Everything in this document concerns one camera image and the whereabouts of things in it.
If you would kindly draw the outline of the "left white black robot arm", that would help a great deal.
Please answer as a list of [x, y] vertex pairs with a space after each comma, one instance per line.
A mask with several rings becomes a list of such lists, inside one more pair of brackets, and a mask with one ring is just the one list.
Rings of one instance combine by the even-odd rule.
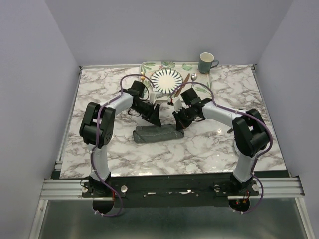
[[108, 167], [107, 145], [113, 136], [116, 115], [133, 109], [146, 122], [161, 127], [160, 105], [142, 99], [145, 88], [142, 82], [134, 81], [130, 88], [121, 88], [116, 96], [107, 102], [90, 102], [87, 105], [79, 133], [90, 154], [91, 173], [88, 182], [82, 186], [89, 197], [104, 197], [115, 193], [109, 183], [111, 173]]

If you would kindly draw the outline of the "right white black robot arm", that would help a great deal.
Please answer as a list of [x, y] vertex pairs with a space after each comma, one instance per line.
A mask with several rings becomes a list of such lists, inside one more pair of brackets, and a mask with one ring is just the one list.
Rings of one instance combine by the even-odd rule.
[[270, 130], [259, 111], [236, 110], [217, 104], [214, 99], [201, 99], [193, 88], [181, 94], [182, 98], [171, 97], [168, 104], [174, 106], [173, 116], [176, 129], [188, 128], [197, 118], [211, 119], [233, 130], [234, 147], [238, 155], [237, 165], [228, 183], [230, 191], [241, 195], [247, 190], [258, 158], [273, 145]]

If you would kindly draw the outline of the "grey cloth napkin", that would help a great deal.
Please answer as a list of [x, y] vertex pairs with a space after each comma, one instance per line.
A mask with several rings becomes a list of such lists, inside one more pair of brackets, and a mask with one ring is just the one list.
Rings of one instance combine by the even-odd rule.
[[165, 124], [161, 127], [155, 125], [137, 126], [133, 131], [133, 139], [137, 144], [156, 143], [184, 137], [184, 132], [176, 130], [174, 124]]

